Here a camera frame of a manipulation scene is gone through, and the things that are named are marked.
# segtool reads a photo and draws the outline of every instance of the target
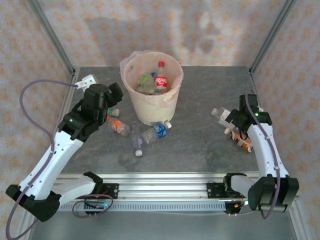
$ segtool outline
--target wall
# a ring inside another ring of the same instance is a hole
[[[320,236],[320,4],[297,1],[254,76],[281,158]]]
[[[40,0],[74,66],[157,50],[184,66],[250,66],[285,0]]]
[[[27,1],[2,0],[0,16],[0,239],[6,239],[5,227],[14,201],[5,191],[27,176],[49,146],[48,137],[23,116],[20,91],[36,79],[67,82],[70,75]],[[65,89],[41,83],[25,94],[27,112],[50,132],[54,131]],[[17,212],[12,236],[19,217]]]

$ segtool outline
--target coca-cola bottle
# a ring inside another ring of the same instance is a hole
[[[159,61],[157,76],[154,78],[154,81],[156,83],[157,93],[160,93],[160,94],[164,94],[167,92],[167,78],[165,77],[164,71],[165,71],[165,62]]]

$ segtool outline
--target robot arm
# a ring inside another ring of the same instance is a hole
[[[92,75],[76,84],[78,89],[82,88],[84,91],[83,99],[63,117],[54,137],[54,153],[49,164],[27,189],[19,202],[23,208],[41,222],[50,219],[60,205],[96,192],[103,182],[94,173],[87,172],[72,182],[53,187],[57,177],[73,154],[106,121],[108,108],[116,105],[123,97],[117,83],[113,83],[109,87],[97,84]],[[32,172],[19,185],[10,185],[6,194],[16,201],[22,191],[29,186],[34,175],[45,164],[50,153],[51,146]]]
[[[232,110],[226,118],[226,122],[234,124],[240,133],[245,134],[251,139],[258,163],[259,180],[254,182],[243,174],[233,174],[229,187],[233,191],[247,197],[249,206],[253,211],[268,211],[271,208],[276,191],[277,171],[275,162],[277,160],[277,169],[280,174],[280,188],[274,211],[284,212],[289,209],[289,206],[292,204],[298,192],[299,183],[296,178],[289,177],[289,173],[280,159],[269,114],[260,111],[261,108],[258,107],[256,95],[249,94],[248,102],[260,126],[267,133],[268,139],[273,146],[276,159],[262,129],[257,125],[248,110],[245,95],[241,95],[239,110]]]

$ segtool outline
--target trash bin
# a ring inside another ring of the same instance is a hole
[[[161,95],[144,95],[137,92],[142,74],[157,72],[158,62],[165,62],[168,92]],[[178,94],[184,72],[172,56],[162,52],[135,51],[120,62],[121,78],[139,120],[149,126],[170,121],[176,110]]]

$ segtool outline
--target blue label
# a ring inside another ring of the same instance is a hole
[[[155,129],[156,134],[158,135],[158,138],[162,138],[167,133],[167,130],[162,123],[158,123],[153,128]]]

